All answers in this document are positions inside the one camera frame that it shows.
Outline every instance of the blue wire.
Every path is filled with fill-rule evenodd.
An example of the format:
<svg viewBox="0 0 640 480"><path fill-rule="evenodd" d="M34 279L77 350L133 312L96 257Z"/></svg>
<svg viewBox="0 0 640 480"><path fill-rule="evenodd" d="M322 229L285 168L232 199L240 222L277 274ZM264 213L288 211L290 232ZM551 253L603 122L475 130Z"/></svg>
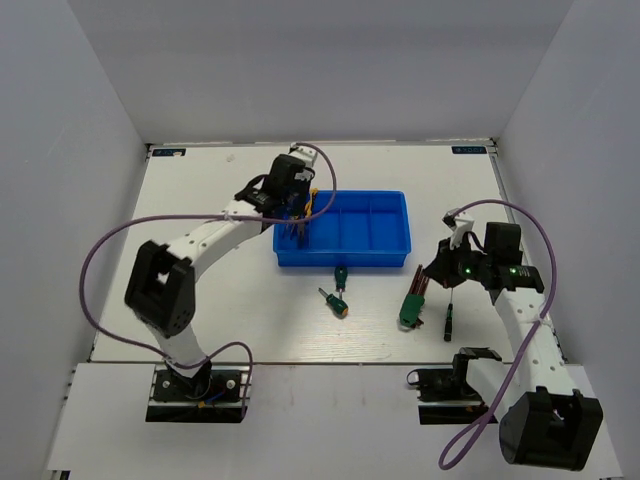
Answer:
<svg viewBox="0 0 640 480"><path fill-rule="evenodd" d="M209 405L210 403L214 402L215 400L219 399L222 395L224 395L226 392L222 391L220 393L218 393L217 395L214 395L213 397L211 397L208 400L205 400L204 403L206 403L207 405Z"/></svg>

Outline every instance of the blue tray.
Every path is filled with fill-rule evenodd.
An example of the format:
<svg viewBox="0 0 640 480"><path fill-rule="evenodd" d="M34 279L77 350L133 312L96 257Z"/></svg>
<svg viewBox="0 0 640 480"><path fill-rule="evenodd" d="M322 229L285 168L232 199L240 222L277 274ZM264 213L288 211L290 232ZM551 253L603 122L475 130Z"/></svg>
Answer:
<svg viewBox="0 0 640 480"><path fill-rule="evenodd" d="M318 192L313 213L330 196L330 191ZM273 251L281 267L402 267L411 252L404 194L339 191L331 209L307 224L302 244L284 225L276 225Z"/></svg>

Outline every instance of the gray wall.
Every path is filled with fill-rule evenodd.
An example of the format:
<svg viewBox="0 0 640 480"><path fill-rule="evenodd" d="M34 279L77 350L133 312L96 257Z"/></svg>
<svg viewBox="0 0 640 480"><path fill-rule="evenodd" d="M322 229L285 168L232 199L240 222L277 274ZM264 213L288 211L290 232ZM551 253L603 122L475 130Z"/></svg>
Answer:
<svg viewBox="0 0 640 480"><path fill-rule="evenodd" d="M571 0L70 0L147 142L504 129Z"/></svg>
<svg viewBox="0 0 640 480"><path fill-rule="evenodd" d="M69 374L91 346L82 257L127 216L144 169L142 142L64 0L2 2L0 146L0 478L39 479ZM117 253L93 269L95 311Z"/></svg>
<svg viewBox="0 0 640 480"><path fill-rule="evenodd" d="M638 25L635 0L576 0L500 141L508 193L555 246L554 322L603 403L625 478L640 478Z"/></svg>

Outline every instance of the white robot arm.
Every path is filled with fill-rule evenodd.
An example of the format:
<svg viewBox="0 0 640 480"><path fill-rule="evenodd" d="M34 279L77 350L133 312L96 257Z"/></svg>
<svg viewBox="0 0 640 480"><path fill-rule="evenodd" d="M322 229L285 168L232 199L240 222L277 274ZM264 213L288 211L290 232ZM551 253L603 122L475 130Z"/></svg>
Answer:
<svg viewBox="0 0 640 480"><path fill-rule="evenodd" d="M207 222L166 244L148 241L140 247L125 303L149 328L167 366L186 397L199 399L209 389L211 363L198 345L191 326L195 315L195 285L227 252L256 237L270 223L242 217L300 216L307 201L317 152L293 145L279 155L268 175L254 178L221 212L222 221ZM204 362L200 368L182 368Z"/></svg>
<svg viewBox="0 0 640 480"><path fill-rule="evenodd" d="M597 399L580 393L564 365L551 325L540 319L544 285L535 267L522 265L520 226L488 223L484 246L472 250L473 219L462 212L456 217L449 213L443 220L453 234L439 242L436 258L424 275L445 288L466 280L479 282L504 323L514 355L526 347L494 412L503 457L509 463L581 470L602 423L602 408ZM525 339L538 322L527 345ZM461 349L453 367L446 378L422 387L454 397L472 392L492 404L505 379L508 381L508 366L487 348Z"/></svg>

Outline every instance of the black label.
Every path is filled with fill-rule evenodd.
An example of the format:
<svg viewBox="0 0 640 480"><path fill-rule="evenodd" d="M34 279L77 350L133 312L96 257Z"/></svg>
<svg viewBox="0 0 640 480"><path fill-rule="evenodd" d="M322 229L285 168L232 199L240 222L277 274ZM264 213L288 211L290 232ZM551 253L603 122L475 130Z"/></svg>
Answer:
<svg viewBox="0 0 640 480"><path fill-rule="evenodd" d="M151 152L152 157L184 157L186 148L156 148Z"/></svg>
<svg viewBox="0 0 640 480"><path fill-rule="evenodd" d="M454 155L482 155L487 153L487 148L473 145L462 145L459 147L451 147L451 151Z"/></svg>

